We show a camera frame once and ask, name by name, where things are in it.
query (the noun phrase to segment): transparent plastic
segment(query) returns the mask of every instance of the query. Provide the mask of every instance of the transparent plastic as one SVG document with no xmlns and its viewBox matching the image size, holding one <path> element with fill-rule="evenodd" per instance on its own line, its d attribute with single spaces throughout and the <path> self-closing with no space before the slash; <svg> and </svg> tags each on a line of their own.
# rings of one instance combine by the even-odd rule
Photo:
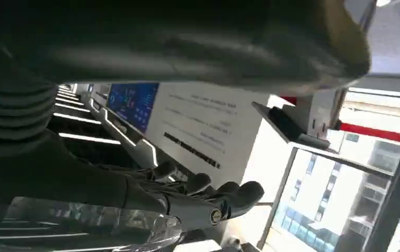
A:
<svg viewBox="0 0 400 252">
<path fill-rule="evenodd" d="M 0 224 L 0 251 L 150 252 L 181 232 L 159 213 L 18 197 Z"/>
</svg>

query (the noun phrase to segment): ceiling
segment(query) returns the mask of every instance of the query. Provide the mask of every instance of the ceiling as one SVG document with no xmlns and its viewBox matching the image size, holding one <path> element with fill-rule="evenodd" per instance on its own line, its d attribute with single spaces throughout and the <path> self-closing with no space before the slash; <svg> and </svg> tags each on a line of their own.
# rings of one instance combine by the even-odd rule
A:
<svg viewBox="0 0 400 252">
<path fill-rule="evenodd" d="M 400 75 L 400 0 L 376 9 L 368 38 L 371 73 Z"/>
</svg>

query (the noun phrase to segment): display screen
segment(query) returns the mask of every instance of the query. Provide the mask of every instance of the display screen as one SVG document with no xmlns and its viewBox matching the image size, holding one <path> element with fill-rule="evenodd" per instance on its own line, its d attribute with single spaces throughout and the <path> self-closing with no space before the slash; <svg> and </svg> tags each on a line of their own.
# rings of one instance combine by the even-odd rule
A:
<svg viewBox="0 0 400 252">
<path fill-rule="evenodd" d="M 107 107 L 145 133 L 158 88 L 157 82 L 112 84 Z"/>
</svg>

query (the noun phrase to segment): red barrier rope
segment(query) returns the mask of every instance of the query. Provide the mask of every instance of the red barrier rope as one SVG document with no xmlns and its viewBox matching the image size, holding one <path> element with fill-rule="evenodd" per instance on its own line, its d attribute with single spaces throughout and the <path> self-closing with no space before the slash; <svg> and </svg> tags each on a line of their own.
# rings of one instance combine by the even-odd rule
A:
<svg viewBox="0 0 400 252">
<path fill-rule="evenodd" d="M 341 122 L 338 127 L 339 130 L 348 131 L 352 133 L 357 133 L 361 135 L 371 135 L 372 137 L 385 138 L 393 141 L 400 142 L 400 133 L 385 131 L 385 130 L 377 130 L 367 127 L 362 127 L 358 125 L 353 125 L 349 123 Z"/>
</svg>

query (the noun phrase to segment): white sign board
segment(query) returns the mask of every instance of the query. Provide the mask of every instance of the white sign board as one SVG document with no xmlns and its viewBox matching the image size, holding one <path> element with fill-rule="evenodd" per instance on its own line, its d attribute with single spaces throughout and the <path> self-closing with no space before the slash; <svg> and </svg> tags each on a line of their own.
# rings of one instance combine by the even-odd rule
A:
<svg viewBox="0 0 400 252">
<path fill-rule="evenodd" d="M 160 84 L 145 136 L 212 187 L 242 181 L 269 94 L 203 82 Z"/>
</svg>

